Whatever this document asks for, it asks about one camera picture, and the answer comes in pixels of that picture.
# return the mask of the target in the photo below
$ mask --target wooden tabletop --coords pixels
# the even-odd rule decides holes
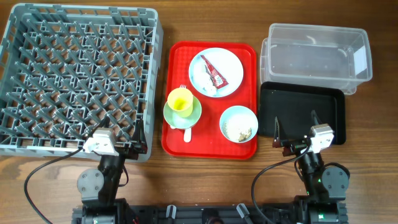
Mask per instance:
[[[0,27],[5,27],[17,1],[0,3]],[[351,172],[346,199],[350,223],[398,222],[397,1],[145,0],[69,4],[152,7],[159,13],[164,39],[152,155],[143,164],[126,164],[131,179],[118,192],[118,197],[125,197],[131,205],[251,204],[254,176],[284,159],[280,149],[271,148],[272,139],[264,137],[259,137],[257,152],[246,161],[176,158],[164,152],[160,145],[161,106],[173,44],[181,40],[242,42],[251,45],[258,57],[262,40],[275,22],[366,30],[373,79],[346,97],[346,143],[333,146],[322,155],[325,162],[339,162]],[[0,157],[0,223],[43,223],[28,204],[23,183],[31,170],[48,160]],[[97,165],[96,161],[67,159],[42,169],[29,182],[33,201],[54,223],[70,223],[72,208],[81,205],[77,177]],[[290,202],[300,194],[305,194],[305,188],[293,164],[273,169],[257,182],[258,202]]]

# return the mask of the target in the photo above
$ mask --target tray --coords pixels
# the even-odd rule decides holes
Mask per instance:
[[[332,144],[346,141],[345,97],[338,89],[287,83],[261,85],[259,135],[274,137],[278,116],[289,139],[303,138],[315,125],[311,111],[334,130]]]
[[[123,147],[144,120],[148,160],[162,40],[154,9],[16,4],[0,46],[0,154],[63,156],[106,114]]]
[[[192,86],[188,68],[192,58],[202,50],[220,47],[234,53],[242,62],[244,77],[242,84],[232,94],[222,98],[202,95]],[[166,98],[180,85],[187,88],[199,99],[202,116],[192,128],[192,140],[183,141],[183,130],[171,129],[163,121],[162,147],[172,156],[207,157],[217,159],[248,159],[257,149],[257,136],[251,141],[237,144],[227,140],[221,133],[219,121],[227,108],[235,105],[250,108],[257,114],[257,70],[256,52],[247,44],[184,41],[170,50],[169,73]]]

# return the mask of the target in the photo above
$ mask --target yellow cup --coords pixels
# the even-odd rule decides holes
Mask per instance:
[[[167,97],[169,107],[181,118],[192,114],[193,94],[186,88],[176,88]]]

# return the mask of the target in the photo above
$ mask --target clear plastic container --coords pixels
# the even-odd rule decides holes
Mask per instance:
[[[355,28],[273,24],[262,43],[260,78],[353,94],[372,79],[368,35]]]

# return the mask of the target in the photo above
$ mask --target red sauce packet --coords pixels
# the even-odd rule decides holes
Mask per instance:
[[[223,88],[228,85],[226,79],[221,75],[220,72],[207,60],[204,55],[201,55],[202,59],[206,63],[206,71],[210,75],[211,81],[217,89]]]

